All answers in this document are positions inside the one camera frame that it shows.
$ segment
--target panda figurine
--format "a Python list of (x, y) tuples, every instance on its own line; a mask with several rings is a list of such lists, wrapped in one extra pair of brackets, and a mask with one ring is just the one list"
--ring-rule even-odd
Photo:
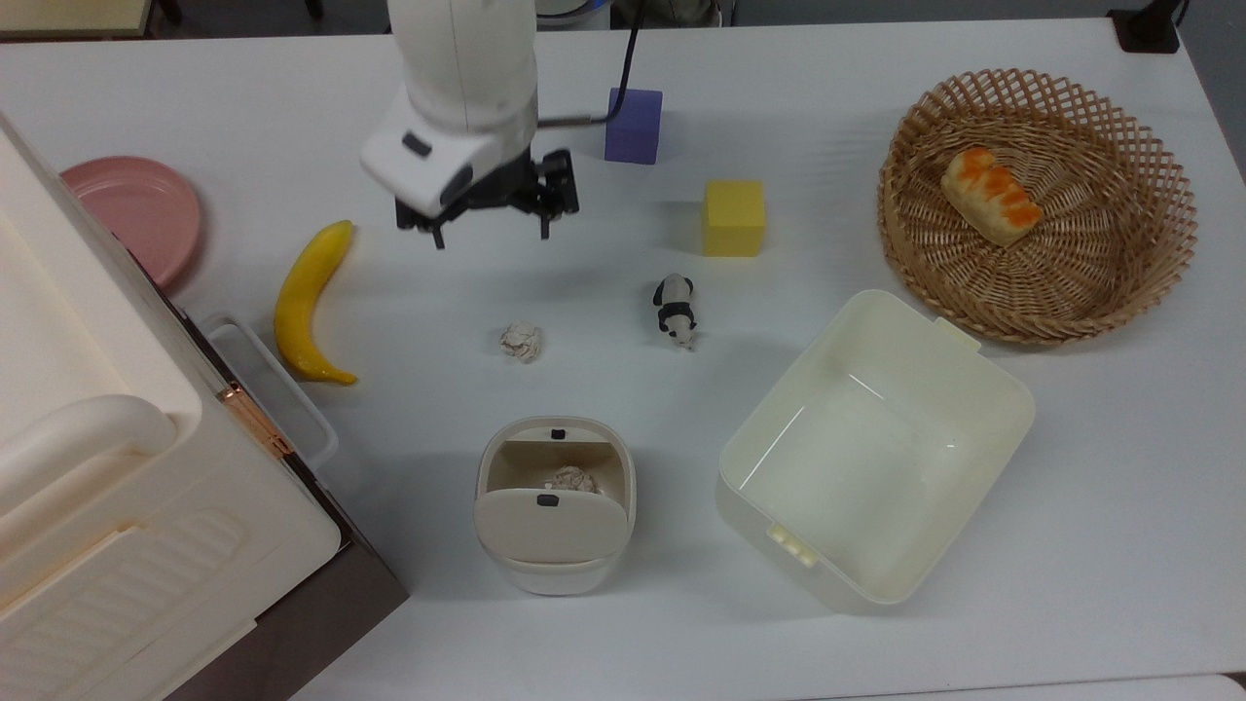
[(653, 293), (653, 305), (658, 306), (658, 327), (674, 337), (677, 345), (688, 350), (693, 347), (693, 329), (697, 327), (692, 299), (693, 280), (677, 273), (667, 275)]

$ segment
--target white plastic bin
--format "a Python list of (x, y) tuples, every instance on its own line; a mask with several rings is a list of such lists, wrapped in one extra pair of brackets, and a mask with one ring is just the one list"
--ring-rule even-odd
[(978, 341), (855, 295), (728, 442), (723, 518), (827, 606), (907, 599), (1034, 420)]
[[(546, 487), (563, 467), (597, 492)], [(635, 469), (602, 423), (536, 417), (490, 441), (476, 484), (476, 535), (506, 578), (533, 594), (583, 594), (606, 580), (635, 525)]]

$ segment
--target yellow banana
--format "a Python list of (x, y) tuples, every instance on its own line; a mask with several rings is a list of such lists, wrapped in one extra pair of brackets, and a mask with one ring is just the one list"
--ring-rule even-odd
[(273, 331), (282, 359), (304, 380), (355, 385), (355, 376), (330, 364), (312, 336), (312, 315), (329, 278), (350, 248), (349, 220), (331, 223), (308, 243), (294, 260), (282, 291), (277, 295)]

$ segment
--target purple cube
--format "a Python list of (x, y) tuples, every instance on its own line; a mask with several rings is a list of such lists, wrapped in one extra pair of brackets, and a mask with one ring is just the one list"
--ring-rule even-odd
[[(618, 100), (611, 88), (611, 110)], [(622, 163), (658, 162), (658, 128), (662, 126), (662, 92), (629, 87), (623, 108), (606, 125), (606, 159)]]

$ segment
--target white container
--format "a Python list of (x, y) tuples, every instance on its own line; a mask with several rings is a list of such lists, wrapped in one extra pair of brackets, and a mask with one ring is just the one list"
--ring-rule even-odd
[(0, 172), (0, 699), (163, 699), (343, 534), (2, 116)]
[(831, 609), (907, 599), (1034, 421), (979, 342), (895, 295), (855, 295), (721, 456), (719, 513)]
[[(599, 493), (549, 489), (573, 466)], [(583, 594), (609, 575), (635, 524), (635, 469), (604, 425), (536, 417), (490, 441), (476, 483), (476, 535), (506, 578), (533, 594)]]

